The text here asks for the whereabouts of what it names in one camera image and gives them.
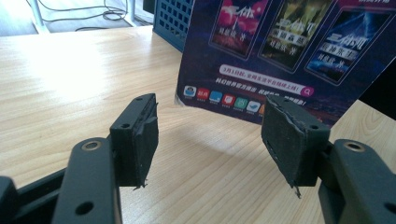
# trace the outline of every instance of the wooden table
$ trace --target wooden table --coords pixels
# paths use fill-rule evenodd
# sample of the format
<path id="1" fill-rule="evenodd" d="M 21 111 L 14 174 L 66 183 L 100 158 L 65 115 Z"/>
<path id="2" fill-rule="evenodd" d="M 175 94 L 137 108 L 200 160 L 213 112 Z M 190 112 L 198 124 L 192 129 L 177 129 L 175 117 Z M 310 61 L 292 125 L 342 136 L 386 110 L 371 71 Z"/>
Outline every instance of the wooden table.
<path id="1" fill-rule="evenodd" d="M 76 143 L 155 92 L 160 144 L 148 186 L 120 190 L 124 223 L 322 223 L 318 188 L 295 196 L 260 125 L 174 104 L 180 59 L 152 27 L 0 38 L 0 175 L 19 188 L 64 168 Z M 358 101 L 331 140 L 374 147 L 395 172 L 395 124 Z"/>

